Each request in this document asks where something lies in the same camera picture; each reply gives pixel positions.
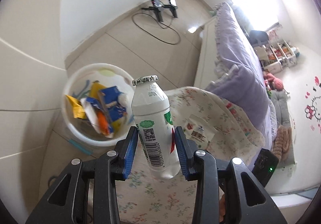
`window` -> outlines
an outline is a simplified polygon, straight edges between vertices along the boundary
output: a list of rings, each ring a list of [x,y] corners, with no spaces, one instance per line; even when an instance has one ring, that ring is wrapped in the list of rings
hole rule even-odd
[[[232,0],[247,16],[254,30],[266,31],[278,23],[275,3],[271,0]]]

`purple pillow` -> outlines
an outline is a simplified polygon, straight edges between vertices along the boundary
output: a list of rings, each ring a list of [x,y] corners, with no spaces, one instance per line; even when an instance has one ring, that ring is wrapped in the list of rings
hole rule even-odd
[[[228,74],[210,82],[205,90],[241,107],[257,130],[264,128],[269,98],[265,87],[249,68],[233,65]]]

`purple comforter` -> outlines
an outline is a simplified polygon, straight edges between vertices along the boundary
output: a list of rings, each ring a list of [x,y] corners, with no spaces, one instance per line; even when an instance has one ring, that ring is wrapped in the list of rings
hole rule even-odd
[[[265,147],[270,148],[269,98],[258,57],[227,3],[221,4],[217,15],[217,53],[223,64],[233,69],[223,80],[211,82],[206,90],[243,108],[254,127],[265,137]]]

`white plastic bottle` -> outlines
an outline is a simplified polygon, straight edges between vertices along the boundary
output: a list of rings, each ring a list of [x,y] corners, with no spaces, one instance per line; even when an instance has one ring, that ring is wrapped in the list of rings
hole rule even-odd
[[[174,143],[174,126],[167,95],[155,82],[156,75],[133,80],[136,86],[132,111],[152,175],[170,179],[180,170]]]

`silver screw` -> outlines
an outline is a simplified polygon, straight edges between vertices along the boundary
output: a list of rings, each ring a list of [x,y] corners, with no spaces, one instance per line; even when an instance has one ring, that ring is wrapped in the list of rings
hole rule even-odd
[[[114,150],[110,150],[110,151],[107,152],[107,155],[108,155],[109,157],[113,157],[113,156],[115,156],[116,154],[117,154],[117,152],[114,151]]]
[[[206,152],[204,152],[202,150],[196,151],[196,155],[198,155],[198,156],[204,156],[205,154],[206,154]]]
[[[240,158],[235,157],[232,159],[232,162],[236,165],[240,165],[242,163],[242,160]]]
[[[79,164],[79,163],[80,163],[80,159],[78,159],[78,158],[73,159],[73,160],[71,161],[71,164],[72,164],[72,165],[77,165],[77,164]]]

